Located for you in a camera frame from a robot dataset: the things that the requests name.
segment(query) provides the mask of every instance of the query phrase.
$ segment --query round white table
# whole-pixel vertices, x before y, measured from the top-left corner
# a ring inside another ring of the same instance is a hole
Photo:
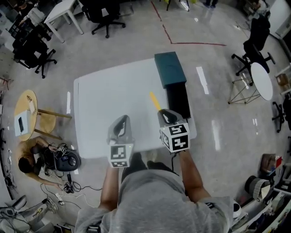
[[[231,99],[230,96],[230,100],[228,101],[229,104],[248,104],[250,102],[252,102],[253,100],[259,98],[260,96],[263,97],[263,99],[269,101],[272,97],[273,97],[273,86],[272,86],[272,82],[271,79],[267,73],[267,71],[264,69],[264,67],[262,67],[259,63],[252,63],[251,65],[251,77],[248,78],[241,78],[239,80],[233,81],[233,86],[232,86],[232,90],[233,87],[235,86],[236,82],[238,81],[242,81],[244,82],[244,88],[239,91],[239,93],[233,97]],[[249,88],[249,84],[250,83],[254,83],[255,84],[255,91],[253,92],[253,94],[249,97],[244,97],[242,94],[242,91],[244,89],[248,89]],[[242,98],[239,100],[235,100],[235,98],[238,95],[241,95]]]

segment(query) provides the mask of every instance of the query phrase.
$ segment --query shoe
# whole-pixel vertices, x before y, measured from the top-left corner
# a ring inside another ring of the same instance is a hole
[[[210,7],[210,5],[208,5],[206,2],[203,2],[203,5],[206,6],[207,8]]]

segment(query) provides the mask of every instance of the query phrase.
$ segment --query white box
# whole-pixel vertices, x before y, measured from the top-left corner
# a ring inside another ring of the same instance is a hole
[[[161,138],[170,152],[179,152],[190,148],[190,130],[188,123],[160,128]]]
[[[108,161],[111,167],[129,167],[134,144],[109,145]]]
[[[21,136],[30,133],[30,116],[31,113],[28,110],[23,111],[14,117],[14,129],[15,135]]]

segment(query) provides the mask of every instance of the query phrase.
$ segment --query power strip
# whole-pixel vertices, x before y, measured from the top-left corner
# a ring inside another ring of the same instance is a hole
[[[61,206],[63,206],[65,203],[63,202],[63,199],[62,199],[62,197],[60,196],[60,194],[56,193],[55,196],[59,199],[59,202],[58,202],[58,203],[59,203]]]

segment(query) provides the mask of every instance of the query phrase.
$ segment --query hand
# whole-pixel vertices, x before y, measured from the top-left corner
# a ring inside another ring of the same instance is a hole
[[[58,148],[56,148],[54,146],[49,146],[49,150],[52,152],[56,152],[58,150]]]
[[[60,184],[58,184],[58,183],[54,183],[54,186],[55,186],[58,190],[63,191],[63,189],[61,188],[61,185],[60,185]]]

